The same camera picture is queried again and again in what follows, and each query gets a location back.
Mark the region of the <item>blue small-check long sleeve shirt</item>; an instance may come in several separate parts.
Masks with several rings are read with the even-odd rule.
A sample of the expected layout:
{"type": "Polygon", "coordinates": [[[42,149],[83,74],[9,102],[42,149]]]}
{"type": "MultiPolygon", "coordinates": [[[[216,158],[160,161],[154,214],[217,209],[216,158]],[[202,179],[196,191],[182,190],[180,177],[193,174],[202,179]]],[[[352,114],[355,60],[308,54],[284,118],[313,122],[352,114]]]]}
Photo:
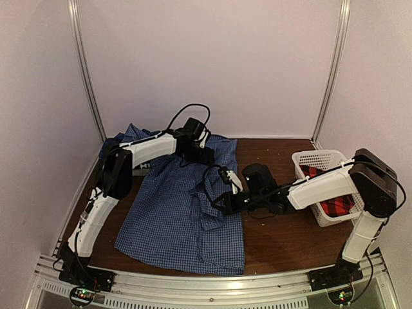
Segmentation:
{"type": "Polygon", "coordinates": [[[245,247],[240,214],[213,209],[230,191],[218,167],[238,170],[236,140],[213,135],[216,166],[207,169],[174,154],[151,160],[138,194],[115,241],[121,253],[145,264],[197,274],[241,275],[245,247]]]}

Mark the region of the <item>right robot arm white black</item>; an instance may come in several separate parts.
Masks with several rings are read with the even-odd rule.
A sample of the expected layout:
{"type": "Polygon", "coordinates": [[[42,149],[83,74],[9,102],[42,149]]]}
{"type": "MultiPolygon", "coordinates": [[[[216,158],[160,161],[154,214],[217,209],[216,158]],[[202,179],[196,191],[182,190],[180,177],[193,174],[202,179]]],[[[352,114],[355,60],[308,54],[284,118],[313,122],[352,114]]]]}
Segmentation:
{"type": "Polygon", "coordinates": [[[397,201],[397,193],[404,188],[396,172],[365,148],[335,167],[285,185],[278,185],[269,168],[259,163],[242,170],[246,189],[229,168],[219,166],[218,174],[231,189],[216,199],[207,199],[212,208],[225,215],[260,208],[274,215],[287,215],[322,201],[357,195],[363,202],[362,211],[330,270],[330,279],[339,285],[354,275],[384,224],[403,206],[397,201]]]}

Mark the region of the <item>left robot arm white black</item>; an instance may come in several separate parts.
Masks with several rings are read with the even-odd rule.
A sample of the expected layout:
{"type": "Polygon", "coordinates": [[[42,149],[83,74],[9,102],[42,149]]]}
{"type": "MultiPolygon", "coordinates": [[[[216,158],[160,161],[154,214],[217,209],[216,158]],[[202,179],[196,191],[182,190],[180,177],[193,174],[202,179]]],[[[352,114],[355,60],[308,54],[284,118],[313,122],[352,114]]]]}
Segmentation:
{"type": "Polygon", "coordinates": [[[157,135],[108,147],[100,161],[101,171],[88,204],[72,235],[59,249],[62,271],[67,272],[79,286],[88,285],[93,273],[87,265],[97,236],[111,211],[130,193],[133,169],[167,155],[209,165],[214,161],[214,150],[206,146],[210,136],[210,131],[204,126],[198,129],[167,129],[157,135]]]}

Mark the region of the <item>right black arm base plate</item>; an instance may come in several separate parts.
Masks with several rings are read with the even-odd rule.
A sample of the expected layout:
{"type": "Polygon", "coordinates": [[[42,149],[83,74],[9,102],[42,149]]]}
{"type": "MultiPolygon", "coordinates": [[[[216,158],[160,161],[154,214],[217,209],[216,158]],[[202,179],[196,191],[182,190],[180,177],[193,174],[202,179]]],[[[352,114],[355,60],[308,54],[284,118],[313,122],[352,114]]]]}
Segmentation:
{"type": "Polygon", "coordinates": [[[336,266],[311,270],[308,273],[312,291],[334,288],[336,286],[348,285],[353,281],[363,278],[363,273],[358,268],[347,269],[336,266]]]}

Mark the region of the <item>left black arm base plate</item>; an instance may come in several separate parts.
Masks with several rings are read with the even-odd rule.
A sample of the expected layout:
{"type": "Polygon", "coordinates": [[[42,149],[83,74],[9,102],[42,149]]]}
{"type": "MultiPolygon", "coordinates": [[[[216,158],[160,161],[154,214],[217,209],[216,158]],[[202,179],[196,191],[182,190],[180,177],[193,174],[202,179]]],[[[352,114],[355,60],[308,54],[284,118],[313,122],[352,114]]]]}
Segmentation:
{"type": "Polygon", "coordinates": [[[97,292],[110,292],[113,286],[115,273],[97,268],[86,268],[87,274],[83,270],[76,270],[72,274],[68,269],[63,269],[59,274],[59,280],[71,285],[81,286],[88,290],[97,292]]]}

